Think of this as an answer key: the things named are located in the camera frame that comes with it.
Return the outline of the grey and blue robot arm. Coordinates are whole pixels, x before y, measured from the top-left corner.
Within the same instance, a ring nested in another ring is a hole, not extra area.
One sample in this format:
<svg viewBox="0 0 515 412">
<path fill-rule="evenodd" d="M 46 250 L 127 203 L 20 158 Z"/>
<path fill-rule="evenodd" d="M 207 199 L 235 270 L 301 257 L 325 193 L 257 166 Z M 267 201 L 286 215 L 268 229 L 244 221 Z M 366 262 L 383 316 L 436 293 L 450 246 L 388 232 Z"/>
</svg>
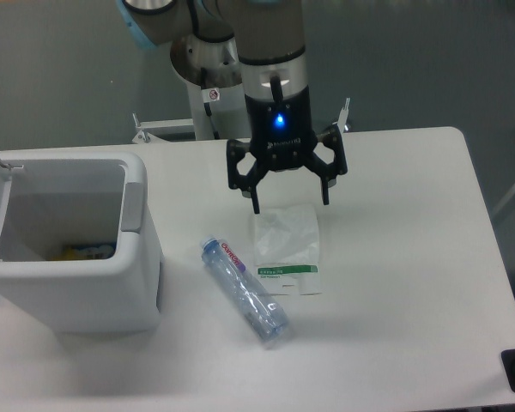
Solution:
<svg viewBox="0 0 515 412">
<path fill-rule="evenodd" d="M 347 173 L 342 128 L 312 128 L 306 41 L 300 1 L 120 1 L 136 40 L 158 46 L 193 35 L 233 40 L 251 139 L 227 140 L 227 181 L 258 213 L 258 183 L 269 172 L 301 167 L 320 179 L 324 204 Z"/>
</svg>

